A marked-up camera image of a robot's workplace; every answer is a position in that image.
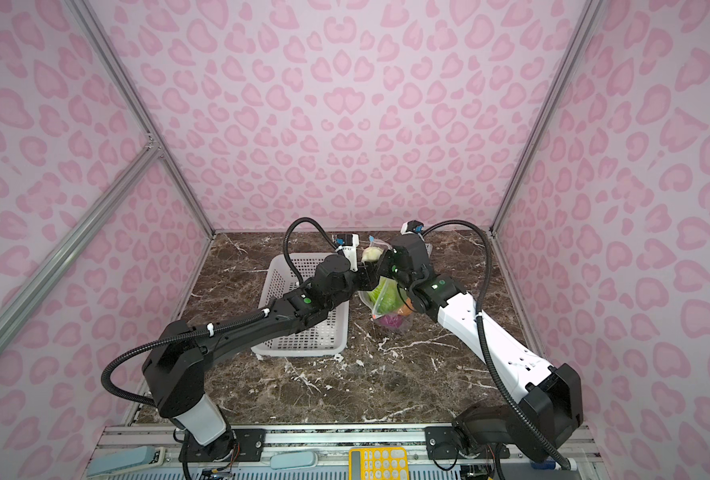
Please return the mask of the purple toy onion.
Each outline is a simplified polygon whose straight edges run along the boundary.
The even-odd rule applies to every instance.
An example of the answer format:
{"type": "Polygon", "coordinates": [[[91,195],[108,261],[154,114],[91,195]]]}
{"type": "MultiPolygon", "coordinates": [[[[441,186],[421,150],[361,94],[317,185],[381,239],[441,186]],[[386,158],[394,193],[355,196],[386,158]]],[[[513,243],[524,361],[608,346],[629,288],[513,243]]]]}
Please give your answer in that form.
{"type": "Polygon", "coordinates": [[[411,328],[412,319],[409,316],[388,314],[380,317],[379,323],[390,331],[405,333],[411,328]]]}

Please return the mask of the clear zip top bag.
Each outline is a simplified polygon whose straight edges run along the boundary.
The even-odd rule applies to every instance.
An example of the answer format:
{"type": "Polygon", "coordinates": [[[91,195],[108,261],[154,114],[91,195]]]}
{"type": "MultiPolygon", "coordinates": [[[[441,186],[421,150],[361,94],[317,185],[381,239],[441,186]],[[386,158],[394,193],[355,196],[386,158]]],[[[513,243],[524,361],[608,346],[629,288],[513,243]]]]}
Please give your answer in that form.
{"type": "Polygon", "coordinates": [[[360,291],[358,295],[377,325],[400,333],[410,328],[412,305],[395,280],[381,277],[376,288],[360,291]]]}

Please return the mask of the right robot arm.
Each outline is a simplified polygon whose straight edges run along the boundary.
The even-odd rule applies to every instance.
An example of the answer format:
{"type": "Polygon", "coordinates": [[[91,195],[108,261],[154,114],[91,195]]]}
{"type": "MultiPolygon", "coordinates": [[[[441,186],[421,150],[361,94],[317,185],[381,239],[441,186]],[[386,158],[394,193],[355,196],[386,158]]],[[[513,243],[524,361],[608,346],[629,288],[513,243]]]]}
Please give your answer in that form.
{"type": "Polygon", "coordinates": [[[583,423],[579,374],[554,366],[509,334],[483,304],[431,263],[423,237],[402,233],[382,254],[381,273],[407,293],[412,308],[455,335],[485,364],[507,411],[471,406],[452,422],[460,453],[472,455],[496,444],[514,444],[536,463],[553,461],[574,470],[575,460],[560,447],[583,423]]]}

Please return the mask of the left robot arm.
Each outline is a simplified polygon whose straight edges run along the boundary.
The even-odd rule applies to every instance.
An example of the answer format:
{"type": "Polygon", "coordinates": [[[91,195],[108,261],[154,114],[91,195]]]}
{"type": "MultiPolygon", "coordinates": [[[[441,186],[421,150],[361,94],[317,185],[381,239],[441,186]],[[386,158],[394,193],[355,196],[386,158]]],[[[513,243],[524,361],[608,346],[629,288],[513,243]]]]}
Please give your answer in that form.
{"type": "Polygon", "coordinates": [[[142,371],[159,415],[184,430],[179,460],[223,460],[236,449],[225,414],[205,392],[208,370],[255,345],[322,323],[356,292],[377,287],[389,271],[381,260],[360,262],[353,270],[346,257],[331,254],[310,278],[264,307],[208,326],[177,321],[166,327],[142,371]]]}

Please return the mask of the green white toy cabbage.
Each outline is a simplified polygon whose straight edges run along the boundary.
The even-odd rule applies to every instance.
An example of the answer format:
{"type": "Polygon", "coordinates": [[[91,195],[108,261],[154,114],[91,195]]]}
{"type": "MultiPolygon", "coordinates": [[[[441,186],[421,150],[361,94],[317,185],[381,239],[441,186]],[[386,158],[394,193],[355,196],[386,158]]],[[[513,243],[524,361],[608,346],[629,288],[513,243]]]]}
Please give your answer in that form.
{"type": "MultiPolygon", "coordinates": [[[[384,249],[379,246],[369,246],[362,254],[364,263],[376,263],[384,249]]],[[[396,314],[396,311],[403,305],[401,293],[395,280],[381,277],[376,289],[370,292],[359,293],[361,301],[370,309],[373,319],[380,318],[388,314],[396,314]]]]}

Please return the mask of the yellow toy potato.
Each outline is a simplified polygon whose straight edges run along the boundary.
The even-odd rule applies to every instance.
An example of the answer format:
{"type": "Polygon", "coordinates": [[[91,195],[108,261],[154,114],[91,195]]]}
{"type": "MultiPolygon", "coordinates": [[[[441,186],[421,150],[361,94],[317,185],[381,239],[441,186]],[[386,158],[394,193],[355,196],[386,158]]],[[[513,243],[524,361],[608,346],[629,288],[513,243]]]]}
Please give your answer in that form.
{"type": "Polygon", "coordinates": [[[414,310],[412,308],[411,301],[407,299],[403,305],[396,311],[396,314],[399,316],[408,316],[411,313],[413,313],[414,310]]]}

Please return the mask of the white perforated plastic basket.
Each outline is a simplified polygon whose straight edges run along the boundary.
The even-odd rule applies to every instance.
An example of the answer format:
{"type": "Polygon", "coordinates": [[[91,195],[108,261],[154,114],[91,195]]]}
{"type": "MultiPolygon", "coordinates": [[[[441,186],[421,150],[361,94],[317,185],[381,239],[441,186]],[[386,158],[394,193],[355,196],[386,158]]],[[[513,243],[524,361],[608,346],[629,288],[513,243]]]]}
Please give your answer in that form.
{"type": "Polygon", "coordinates": [[[346,347],[350,262],[339,254],[278,255],[270,263],[260,305],[293,325],[251,348],[263,357],[334,356],[346,347]]]}

